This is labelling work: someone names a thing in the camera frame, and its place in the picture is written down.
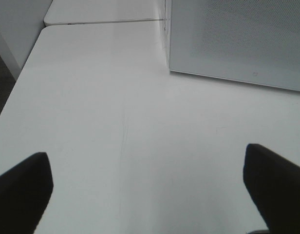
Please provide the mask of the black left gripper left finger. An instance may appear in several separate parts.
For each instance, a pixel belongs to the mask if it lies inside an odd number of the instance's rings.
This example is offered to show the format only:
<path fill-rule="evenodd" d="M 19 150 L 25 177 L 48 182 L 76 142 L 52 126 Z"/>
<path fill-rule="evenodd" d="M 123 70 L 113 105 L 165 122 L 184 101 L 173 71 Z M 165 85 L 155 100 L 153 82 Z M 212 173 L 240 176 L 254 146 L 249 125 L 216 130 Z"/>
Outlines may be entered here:
<path fill-rule="evenodd" d="M 35 153 L 0 175 L 0 234 L 32 234 L 54 188 L 49 158 Z"/>

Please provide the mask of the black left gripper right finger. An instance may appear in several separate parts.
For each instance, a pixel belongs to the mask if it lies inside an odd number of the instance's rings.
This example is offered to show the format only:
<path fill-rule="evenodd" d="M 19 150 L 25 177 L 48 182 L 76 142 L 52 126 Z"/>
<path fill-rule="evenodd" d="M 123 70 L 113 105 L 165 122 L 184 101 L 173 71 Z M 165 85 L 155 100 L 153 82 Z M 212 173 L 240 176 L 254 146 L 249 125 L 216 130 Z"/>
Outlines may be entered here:
<path fill-rule="evenodd" d="M 250 143 L 243 181 L 271 234 L 300 234 L 300 166 Z"/>

